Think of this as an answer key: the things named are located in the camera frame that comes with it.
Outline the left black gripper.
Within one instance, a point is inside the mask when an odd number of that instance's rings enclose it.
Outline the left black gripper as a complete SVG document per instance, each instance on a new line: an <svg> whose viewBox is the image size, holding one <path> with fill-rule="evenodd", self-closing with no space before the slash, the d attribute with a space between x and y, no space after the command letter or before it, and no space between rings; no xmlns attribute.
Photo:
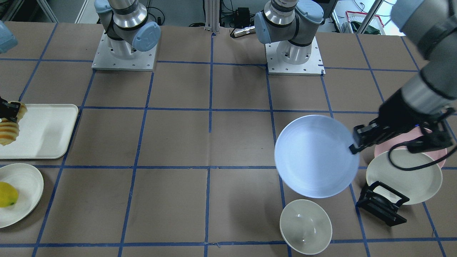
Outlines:
<svg viewBox="0 0 457 257"><path fill-rule="evenodd" d="M433 147L438 150L448 148L452 146L452 137L445 127L445 120L454 112L455 109L446 109L442 114L422 116L422 121L401 118L391 125L388 125L386 121L381 121L378 117L366 126L361 124L353 128L354 143L349 146L349 150L353 155L356 155L366 148L379 145L402 133L407 133L417 126L423 135L412 140L411 143L407 143L407 149L410 153L424 152Z"/></svg>

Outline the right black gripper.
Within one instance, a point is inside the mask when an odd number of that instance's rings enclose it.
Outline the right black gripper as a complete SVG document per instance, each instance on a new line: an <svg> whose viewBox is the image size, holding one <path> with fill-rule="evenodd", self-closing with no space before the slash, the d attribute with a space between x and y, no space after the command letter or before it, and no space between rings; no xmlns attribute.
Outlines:
<svg viewBox="0 0 457 257"><path fill-rule="evenodd" d="M0 118L7 119L10 122L18 123L18 114L20 111L20 102L8 102L2 97L0 98Z"/></svg>

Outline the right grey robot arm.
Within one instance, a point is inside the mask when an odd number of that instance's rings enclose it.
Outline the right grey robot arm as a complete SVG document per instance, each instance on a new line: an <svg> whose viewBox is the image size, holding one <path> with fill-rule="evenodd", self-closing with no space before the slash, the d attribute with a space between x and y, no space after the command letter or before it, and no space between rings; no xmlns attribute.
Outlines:
<svg viewBox="0 0 457 257"><path fill-rule="evenodd" d="M134 50L147 52L159 42L161 28L148 17L147 8L138 0L95 0L96 13L111 44L113 56L120 60L134 57ZM1 54L18 45L10 29L1 21ZM1 97L1 118L18 123L20 120L18 101L8 102Z"/></svg>

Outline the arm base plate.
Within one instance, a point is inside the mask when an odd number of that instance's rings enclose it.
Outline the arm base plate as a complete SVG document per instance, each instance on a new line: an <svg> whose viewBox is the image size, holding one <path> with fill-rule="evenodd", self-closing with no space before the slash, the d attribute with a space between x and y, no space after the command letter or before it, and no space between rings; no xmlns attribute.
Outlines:
<svg viewBox="0 0 457 257"><path fill-rule="evenodd" d="M326 74L316 37L305 47L293 45L289 41L273 42L264 46L270 75Z"/></svg>
<svg viewBox="0 0 457 257"><path fill-rule="evenodd" d="M109 38L103 31L91 68L104 71L153 72L157 49L158 44L149 51L138 51L126 41Z"/></svg>

